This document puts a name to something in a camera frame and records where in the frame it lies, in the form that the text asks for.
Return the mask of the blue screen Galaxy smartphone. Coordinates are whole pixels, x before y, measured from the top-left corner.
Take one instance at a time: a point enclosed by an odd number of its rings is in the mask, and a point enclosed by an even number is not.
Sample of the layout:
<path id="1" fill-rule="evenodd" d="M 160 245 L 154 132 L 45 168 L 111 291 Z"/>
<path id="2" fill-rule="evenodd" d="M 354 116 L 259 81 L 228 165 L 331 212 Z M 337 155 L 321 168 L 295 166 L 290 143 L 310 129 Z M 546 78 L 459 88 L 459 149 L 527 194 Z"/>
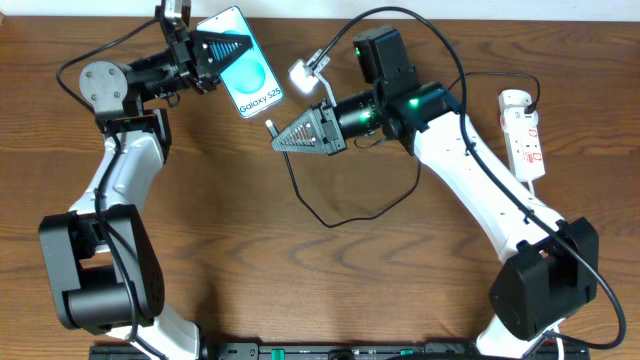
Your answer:
<path id="1" fill-rule="evenodd" d="M 221 80 L 242 118 L 253 117 L 285 98 L 275 73 L 237 6 L 201 21 L 196 29 L 251 38 L 252 47 L 221 73 Z"/>

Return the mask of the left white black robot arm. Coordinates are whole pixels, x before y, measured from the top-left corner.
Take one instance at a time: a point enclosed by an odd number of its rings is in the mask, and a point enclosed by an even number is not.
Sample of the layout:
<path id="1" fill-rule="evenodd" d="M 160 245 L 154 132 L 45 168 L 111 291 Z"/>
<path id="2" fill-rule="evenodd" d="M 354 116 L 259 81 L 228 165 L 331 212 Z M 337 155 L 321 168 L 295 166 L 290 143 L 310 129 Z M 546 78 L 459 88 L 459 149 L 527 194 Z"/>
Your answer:
<path id="1" fill-rule="evenodd" d="M 95 119 L 103 158 L 83 195 L 64 213 L 46 216 L 39 241 L 60 323 L 70 330 L 121 339 L 152 359 L 211 359 L 199 326 L 165 300 L 165 283 L 141 213 L 172 144 L 165 109 L 180 92 L 216 89 L 224 70 L 253 46 L 251 37 L 189 26 L 184 2 L 160 4 L 153 23 L 166 49 L 131 63 L 80 56 L 72 97 Z"/>

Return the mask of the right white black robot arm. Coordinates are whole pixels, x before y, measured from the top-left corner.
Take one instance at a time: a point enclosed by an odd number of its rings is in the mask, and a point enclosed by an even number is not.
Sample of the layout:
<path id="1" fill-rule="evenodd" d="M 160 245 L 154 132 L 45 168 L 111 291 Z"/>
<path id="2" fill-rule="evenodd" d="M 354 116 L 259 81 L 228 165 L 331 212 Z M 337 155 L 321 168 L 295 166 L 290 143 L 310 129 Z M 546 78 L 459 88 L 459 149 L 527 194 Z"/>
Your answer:
<path id="1" fill-rule="evenodd" d="M 489 291 L 494 315 L 476 349 L 506 358 L 531 355 L 595 298 L 596 230 L 585 219 L 564 220 L 530 193 L 479 137 L 461 102 L 438 82 L 419 82 L 396 28 L 367 30 L 353 45 L 369 89 L 310 107 L 272 131 L 272 148 L 334 155 L 349 139 L 375 131 L 400 142 L 454 192 L 501 262 Z"/>

